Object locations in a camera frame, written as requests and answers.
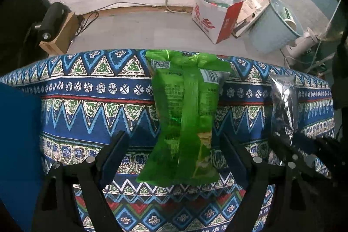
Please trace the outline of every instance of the trash can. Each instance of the trash can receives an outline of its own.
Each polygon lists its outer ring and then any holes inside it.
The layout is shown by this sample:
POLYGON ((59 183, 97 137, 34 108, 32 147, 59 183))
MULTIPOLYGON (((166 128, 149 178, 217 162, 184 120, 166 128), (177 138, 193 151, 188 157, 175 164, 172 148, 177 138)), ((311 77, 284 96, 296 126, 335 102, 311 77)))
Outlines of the trash can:
POLYGON ((280 16, 279 13, 283 8, 291 11, 289 6, 282 1, 270 0, 270 5, 249 31, 250 41, 258 51, 267 54, 303 36, 302 26, 293 13, 296 31, 280 16))

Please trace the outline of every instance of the gray floor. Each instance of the gray floor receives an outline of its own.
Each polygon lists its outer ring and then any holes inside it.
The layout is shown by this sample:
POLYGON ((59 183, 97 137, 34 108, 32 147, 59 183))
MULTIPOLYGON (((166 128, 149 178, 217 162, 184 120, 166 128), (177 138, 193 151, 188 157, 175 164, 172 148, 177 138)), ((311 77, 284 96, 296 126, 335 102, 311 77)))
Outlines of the gray floor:
POLYGON ((214 45, 193 22, 191 15, 170 12, 119 13, 99 17, 76 37, 68 53, 95 49, 172 49, 232 55, 284 66, 279 50, 263 54, 249 42, 248 35, 231 36, 214 45))

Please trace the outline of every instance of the silver foil package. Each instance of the silver foil package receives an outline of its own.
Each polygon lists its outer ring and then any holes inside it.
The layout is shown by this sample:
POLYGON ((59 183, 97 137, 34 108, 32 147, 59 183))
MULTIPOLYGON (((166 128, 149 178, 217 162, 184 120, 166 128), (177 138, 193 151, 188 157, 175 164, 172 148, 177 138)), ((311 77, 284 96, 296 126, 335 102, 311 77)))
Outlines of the silver foil package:
MULTIPOLYGON (((272 81, 271 135, 292 144, 293 134, 298 127, 298 103, 295 91, 295 75, 270 75, 272 81)), ((269 163, 282 165, 273 151, 269 163)))

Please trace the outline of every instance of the blue tablecloth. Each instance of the blue tablecloth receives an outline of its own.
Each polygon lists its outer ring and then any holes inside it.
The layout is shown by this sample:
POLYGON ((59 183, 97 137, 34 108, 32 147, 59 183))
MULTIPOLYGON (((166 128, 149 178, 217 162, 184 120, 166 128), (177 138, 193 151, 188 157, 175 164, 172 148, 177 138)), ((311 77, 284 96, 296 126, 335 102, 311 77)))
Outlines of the blue tablecloth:
MULTIPOLYGON (((225 230, 245 193, 235 183, 219 149, 226 131, 250 154, 268 154, 272 113, 269 74, 296 75, 299 130, 308 136, 333 137, 333 102, 328 83, 283 67, 240 57, 226 57, 232 74, 223 86, 213 127, 211 160, 220 180, 198 187, 162 188, 137 183, 159 133, 146 50, 96 50, 51 57, 0 78, 42 99, 41 150, 44 168, 54 161, 75 164, 97 155, 117 130, 127 131, 130 147, 105 197, 125 231, 225 230)), ((327 169, 316 160, 317 171, 327 169)), ((87 230, 93 225, 75 186, 79 212, 87 230)), ((269 186, 255 231, 262 229, 273 195, 269 186)))

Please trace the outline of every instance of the green snack bag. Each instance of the green snack bag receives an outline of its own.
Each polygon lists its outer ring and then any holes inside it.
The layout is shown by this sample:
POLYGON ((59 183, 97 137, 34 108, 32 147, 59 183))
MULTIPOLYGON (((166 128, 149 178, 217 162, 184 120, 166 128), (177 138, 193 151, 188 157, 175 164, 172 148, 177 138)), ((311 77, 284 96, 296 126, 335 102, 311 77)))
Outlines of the green snack bag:
POLYGON ((167 187, 219 179, 210 157, 219 90, 231 71, 215 55, 170 50, 146 52, 161 133, 137 178, 167 187))

